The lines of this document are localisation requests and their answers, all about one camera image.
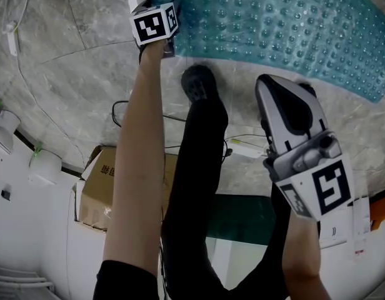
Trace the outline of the teal bubbled bath mat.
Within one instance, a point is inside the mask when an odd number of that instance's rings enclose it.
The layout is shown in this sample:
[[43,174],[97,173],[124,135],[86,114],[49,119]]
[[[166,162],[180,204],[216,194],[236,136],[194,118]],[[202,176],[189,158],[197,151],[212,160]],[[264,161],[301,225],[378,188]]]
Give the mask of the teal bubbled bath mat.
[[385,95],[385,14],[370,0],[182,0],[179,20],[178,56],[272,66],[374,103]]

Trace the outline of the dark green panel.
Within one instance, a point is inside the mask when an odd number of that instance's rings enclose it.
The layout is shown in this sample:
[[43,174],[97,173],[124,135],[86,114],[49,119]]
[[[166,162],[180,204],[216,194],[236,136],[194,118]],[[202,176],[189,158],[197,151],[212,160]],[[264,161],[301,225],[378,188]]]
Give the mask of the dark green panel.
[[270,197],[216,194],[207,237],[267,246],[275,222]]

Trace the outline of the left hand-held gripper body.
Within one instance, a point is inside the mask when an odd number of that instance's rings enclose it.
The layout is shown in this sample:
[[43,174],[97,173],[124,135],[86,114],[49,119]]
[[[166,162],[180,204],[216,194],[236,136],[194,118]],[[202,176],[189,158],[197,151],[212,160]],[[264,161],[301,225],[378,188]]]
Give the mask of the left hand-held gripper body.
[[179,32],[182,0],[154,5],[151,0],[140,3],[131,13],[130,23],[139,57],[149,43],[165,40],[163,58],[175,56],[174,36]]

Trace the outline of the person's left forearm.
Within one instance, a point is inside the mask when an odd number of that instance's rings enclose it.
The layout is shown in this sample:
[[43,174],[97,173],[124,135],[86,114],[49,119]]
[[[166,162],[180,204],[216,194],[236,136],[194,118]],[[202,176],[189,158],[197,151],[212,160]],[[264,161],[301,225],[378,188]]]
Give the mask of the person's left forearm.
[[161,60],[165,40],[142,52],[116,148],[103,258],[158,273],[165,166]]

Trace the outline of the person's left black shoe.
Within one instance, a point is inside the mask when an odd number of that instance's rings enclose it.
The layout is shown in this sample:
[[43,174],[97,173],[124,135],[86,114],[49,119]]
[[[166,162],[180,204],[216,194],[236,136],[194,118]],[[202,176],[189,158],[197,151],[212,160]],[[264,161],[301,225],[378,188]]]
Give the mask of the person's left black shoe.
[[219,98],[216,78],[210,68],[195,64],[181,76],[182,89],[191,103]]

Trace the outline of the white power adapter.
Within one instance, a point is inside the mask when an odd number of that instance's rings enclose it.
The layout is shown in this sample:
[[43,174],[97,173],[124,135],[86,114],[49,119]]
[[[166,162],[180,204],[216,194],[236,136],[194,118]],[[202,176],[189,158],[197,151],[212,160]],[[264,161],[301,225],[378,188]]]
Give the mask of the white power adapter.
[[14,21],[6,25],[6,34],[7,34],[9,51],[11,55],[14,57],[18,57],[20,53],[17,28],[18,28],[17,23]]

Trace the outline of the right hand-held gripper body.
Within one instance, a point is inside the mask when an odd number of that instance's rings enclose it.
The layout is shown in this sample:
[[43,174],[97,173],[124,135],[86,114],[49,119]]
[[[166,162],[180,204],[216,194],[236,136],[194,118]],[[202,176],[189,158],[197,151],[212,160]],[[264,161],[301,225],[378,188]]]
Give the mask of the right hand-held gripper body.
[[271,181],[299,218],[320,221],[354,198],[351,160],[334,132],[323,131],[294,149],[264,162]]

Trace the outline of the person's right forearm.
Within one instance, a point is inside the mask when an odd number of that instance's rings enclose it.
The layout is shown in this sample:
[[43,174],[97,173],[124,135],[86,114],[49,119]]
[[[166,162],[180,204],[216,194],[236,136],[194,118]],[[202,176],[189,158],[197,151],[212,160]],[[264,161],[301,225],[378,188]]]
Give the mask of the person's right forearm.
[[318,224],[292,212],[282,254],[282,271],[291,300],[331,300],[320,269]]

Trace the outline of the orange object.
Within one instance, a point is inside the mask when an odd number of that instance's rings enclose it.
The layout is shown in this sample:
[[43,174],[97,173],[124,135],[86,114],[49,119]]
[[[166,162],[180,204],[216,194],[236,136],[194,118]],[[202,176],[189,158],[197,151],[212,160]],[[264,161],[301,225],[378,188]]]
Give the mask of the orange object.
[[371,231],[378,230],[381,223],[385,221],[385,197],[372,202],[369,207]]

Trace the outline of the white ceramic fixture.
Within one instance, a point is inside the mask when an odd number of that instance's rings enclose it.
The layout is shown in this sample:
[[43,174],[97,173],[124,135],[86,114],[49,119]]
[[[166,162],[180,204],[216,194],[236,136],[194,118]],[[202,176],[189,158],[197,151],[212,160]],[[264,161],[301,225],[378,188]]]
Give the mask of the white ceramic fixture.
[[347,244],[352,257],[362,256],[366,250],[370,227],[369,197],[363,196],[323,217],[321,249]]

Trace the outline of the person's black clothing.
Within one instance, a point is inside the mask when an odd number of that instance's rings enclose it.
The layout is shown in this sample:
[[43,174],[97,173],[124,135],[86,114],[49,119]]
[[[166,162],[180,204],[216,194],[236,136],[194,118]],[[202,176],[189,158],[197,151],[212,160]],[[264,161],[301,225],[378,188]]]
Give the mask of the person's black clothing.
[[232,290],[208,259],[206,233],[218,188],[228,115],[218,100],[192,103],[162,224],[164,272],[171,300],[286,300],[282,258],[291,208],[272,188],[276,224],[261,262]]

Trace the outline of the white power bank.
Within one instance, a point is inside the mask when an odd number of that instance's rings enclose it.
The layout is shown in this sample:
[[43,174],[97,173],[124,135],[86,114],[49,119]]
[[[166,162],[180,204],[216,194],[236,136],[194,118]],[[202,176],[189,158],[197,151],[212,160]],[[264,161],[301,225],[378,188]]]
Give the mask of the white power bank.
[[228,148],[233,154],[245,156],[247,158],[257,159],[265,156],[266,150],[257,145],[231,138],[226,141]]

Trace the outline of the person's right black shoe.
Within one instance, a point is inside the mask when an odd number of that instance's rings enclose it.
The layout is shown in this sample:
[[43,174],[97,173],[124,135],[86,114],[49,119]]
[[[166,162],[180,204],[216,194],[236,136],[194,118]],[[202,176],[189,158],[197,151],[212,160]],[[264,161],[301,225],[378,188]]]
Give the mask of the person's right black shoe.
[[298,85],[305,89],[307,92],[311,93],[315,98],[317,97],[314,88],[309,83],[299,82]]

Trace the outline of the person's black shoe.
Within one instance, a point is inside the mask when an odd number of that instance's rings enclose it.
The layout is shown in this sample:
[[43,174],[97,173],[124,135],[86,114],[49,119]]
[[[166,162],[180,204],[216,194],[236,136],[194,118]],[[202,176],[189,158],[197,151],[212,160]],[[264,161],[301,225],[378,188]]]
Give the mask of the person's black shoe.
[[298,85],[305,89],[307,92],[311,93],[315,98],[317,97],[314,88],[309,83],[299,82]]
[[219,98],[216,78],[210,68],[195,64],[181,76],[182,89],[191,103]]

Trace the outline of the white toilet with lid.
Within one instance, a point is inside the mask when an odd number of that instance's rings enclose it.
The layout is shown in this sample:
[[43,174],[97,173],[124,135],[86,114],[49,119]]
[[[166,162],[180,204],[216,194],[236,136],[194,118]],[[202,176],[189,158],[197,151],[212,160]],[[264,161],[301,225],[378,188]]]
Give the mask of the white toilet with lid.
[[0,112],[0,151],[10,155],[13,150],[13,136],[21,120],[11,111]]

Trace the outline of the brown cardboard box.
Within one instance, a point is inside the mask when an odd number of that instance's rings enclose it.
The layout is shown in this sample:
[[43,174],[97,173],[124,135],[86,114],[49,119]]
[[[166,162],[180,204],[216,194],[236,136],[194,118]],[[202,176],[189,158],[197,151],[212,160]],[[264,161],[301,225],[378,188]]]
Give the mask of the brown cardboard box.
[[112,216],[115,158],[115,147],[95,147],[74,187],[74,221],[99,232]]

